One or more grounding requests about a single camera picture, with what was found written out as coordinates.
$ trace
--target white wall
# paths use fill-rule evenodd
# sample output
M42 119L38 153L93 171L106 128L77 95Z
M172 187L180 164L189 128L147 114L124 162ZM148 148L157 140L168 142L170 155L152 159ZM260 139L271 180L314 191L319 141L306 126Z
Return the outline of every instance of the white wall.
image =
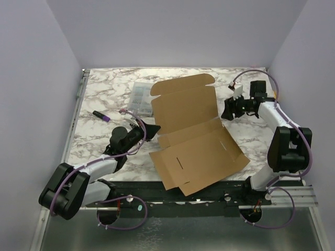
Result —
M270 73L285 112L313 132L314 164L307 177L335 250L335 1L308 0Z
M306 0L47 0L83 68L270 66Z
M0 250L29 250L82 72L44 0L0 1Z

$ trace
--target white marble surface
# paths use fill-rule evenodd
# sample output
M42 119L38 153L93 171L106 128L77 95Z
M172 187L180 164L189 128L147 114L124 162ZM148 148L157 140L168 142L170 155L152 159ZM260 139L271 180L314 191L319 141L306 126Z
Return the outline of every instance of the white marble surface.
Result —
M79 164L97 158L103 153L109 143L112 129L124 122L123 116L118 113L118 110L127 108L134 82L155 83L175 77L209 73L216 80L213 85L216 87L219 115L221 115L225 107L224 100L232 96L228 84L243 70L246 69L132 68L91 70L68 163ZM269 78L262 73L251 72L242 75L237 80L237 86L243 84L245 98L249 96L249 85L252 80L266 80L267 92L269 96L273 96ZM94 110L109 116L111 121L106 123L95 117L92 115ZM143 120L147 123L154 123L153 118L144 118ZM273 133L263 119L257 119L255 116L244 115L234 121L222 120L222 122L244 154L250 159L250 163L242 171L227 177L226 180L244 180L258 172L266 163L267 149ZM154 138L152 142L146 142L136 155L128 157L128 161L120 171L104 178L131 181L161 180L149 156L149 152L159 149L157 138Z

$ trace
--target purple marker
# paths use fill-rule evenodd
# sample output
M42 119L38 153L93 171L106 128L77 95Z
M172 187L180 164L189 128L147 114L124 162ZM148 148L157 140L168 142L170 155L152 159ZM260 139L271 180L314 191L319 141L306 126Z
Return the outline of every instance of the purple marker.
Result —
M107 117L106 115L103 115L102 113L98 112L98 111L93 111L93 115L97 116L98 118L101 118L102 120L109 122L110 118Z

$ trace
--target robotic arm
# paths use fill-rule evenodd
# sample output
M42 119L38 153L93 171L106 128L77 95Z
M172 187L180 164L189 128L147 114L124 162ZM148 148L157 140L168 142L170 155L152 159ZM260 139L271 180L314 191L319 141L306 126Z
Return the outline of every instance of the robotic arm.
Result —
M291 122L279 104L274 106L275 99L267 96L265 81L250 83L250 99L244 99L242 92L243 89L240 86L234 89L233 97L225 100L225 110L221 118L233 120L245 113L249 116L255 115L257 118L264 119L274 132L267 153L267 165L250 179L253 190L266 191L273 179L296 173L308 166L308 150L301 135L293 126L301 131L309 146L312 132L309 128L302 128Z
M138 125L131 124L132 130L129 132L124 127L114 128L109 145L99 158L76 166L60 164L41 193L39 203L50 209L50 212L53 211L69 220L81 206L106 200L113 193L114 185L99 178L120 170L127 160L128 151L144 136L146 141L151 141L160 129L158 125L146 124L143 121L137 120L137 123Z

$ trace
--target open cardboard box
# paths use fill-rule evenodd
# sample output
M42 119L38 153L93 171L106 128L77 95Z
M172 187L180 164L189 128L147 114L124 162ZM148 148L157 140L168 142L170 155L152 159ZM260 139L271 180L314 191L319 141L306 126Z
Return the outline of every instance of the open cardboard box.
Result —
M179 187L191 195L242 170L249 162L218 118L209 74L155 83L151 95L159 145L150 153L166 190Z

